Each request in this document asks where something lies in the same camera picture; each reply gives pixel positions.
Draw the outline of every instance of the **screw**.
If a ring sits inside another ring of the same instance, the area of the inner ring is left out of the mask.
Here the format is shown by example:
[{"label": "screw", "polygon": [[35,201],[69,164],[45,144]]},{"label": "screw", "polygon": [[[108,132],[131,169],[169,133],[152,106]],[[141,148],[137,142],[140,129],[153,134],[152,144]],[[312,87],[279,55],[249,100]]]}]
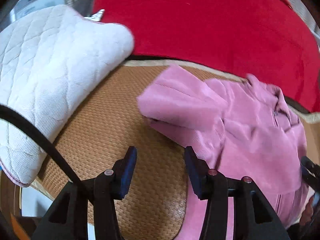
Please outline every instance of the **screw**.
[{"label": "screw", "polygon": [[243,177],[243,181],[246,182],[246,183],[251,183],[252,182],[252,179],[248,176],[244,176]]},{"label": "screw", "polygon": [[211,176],[216,176],[218,174],[218,172],[215,169],[209,169],[208,174]]},{"label": "screw", "polygon": [[111,176],[112,174],[113,174],[113,170],[111,170],[111,169],[105,170],[105,172],[104,172],[104,175],[106,175],[106,176]]}]

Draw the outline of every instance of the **red fabric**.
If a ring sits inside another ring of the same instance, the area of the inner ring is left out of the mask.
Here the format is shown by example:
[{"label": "red fabric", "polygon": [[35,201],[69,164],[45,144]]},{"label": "red fabric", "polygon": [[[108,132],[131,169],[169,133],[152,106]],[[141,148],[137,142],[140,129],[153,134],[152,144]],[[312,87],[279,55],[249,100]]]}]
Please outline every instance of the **red fabric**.
[{"label": "red fabric", "polygon": [[316,41],[284,0],[95,0],[102,22],[126,25],[135,55],[188,60],[275,84],[320,111]]}]

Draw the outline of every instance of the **jacket collar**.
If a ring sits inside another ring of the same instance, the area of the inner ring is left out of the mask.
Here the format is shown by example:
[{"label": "jacket collar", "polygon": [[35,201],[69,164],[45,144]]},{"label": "jacket collar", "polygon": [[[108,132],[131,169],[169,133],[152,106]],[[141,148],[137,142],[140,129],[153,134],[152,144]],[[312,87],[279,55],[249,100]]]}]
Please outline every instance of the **jacket collar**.
[{"label": "jacket collar", "polygon": [[291,123],[289,107],[280,87],[260,82],[254,75],[247,74],[247,86],[257,100],[270,106],[274,111],[284,112]]}]

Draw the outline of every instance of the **pink garment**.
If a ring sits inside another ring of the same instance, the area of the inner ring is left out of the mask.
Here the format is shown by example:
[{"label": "pink garment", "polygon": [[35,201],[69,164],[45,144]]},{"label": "pink garment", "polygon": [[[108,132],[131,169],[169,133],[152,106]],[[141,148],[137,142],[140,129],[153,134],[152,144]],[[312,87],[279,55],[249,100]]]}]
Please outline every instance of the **pink garment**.
[{"label": "pink garment", "polygon": [[[283,225],[299,216],[308,188],[301,183],[300,158],[306,154],[303,125],[284,101],[279,87],[259,82],[201,81],[172,65],[138,97],[150,126],[226,177],[250,176]],[[177,240],[198,240],[206,201],[188,184],[185,219]],[[233,201],[229,198],[227,239],[233,236]]]}]

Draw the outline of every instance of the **white quilted mattress pad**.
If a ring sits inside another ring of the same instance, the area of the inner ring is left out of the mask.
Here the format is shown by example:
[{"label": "white quilted mattress pad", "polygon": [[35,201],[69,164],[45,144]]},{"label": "white quilted mattress pad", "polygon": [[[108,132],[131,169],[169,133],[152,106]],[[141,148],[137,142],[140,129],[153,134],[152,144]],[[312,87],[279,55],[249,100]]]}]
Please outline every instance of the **white quilted mattress pad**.
[{"label": "white quilted mattress pad", "polygon": [[[66,5],[31,13],[0,33],[0,104],[22,114],[53,142],[133,46],[125,26],[86,20]],[[14,183],[29,186],[45,157],[28,136],[0,120],[0,165]]]}]

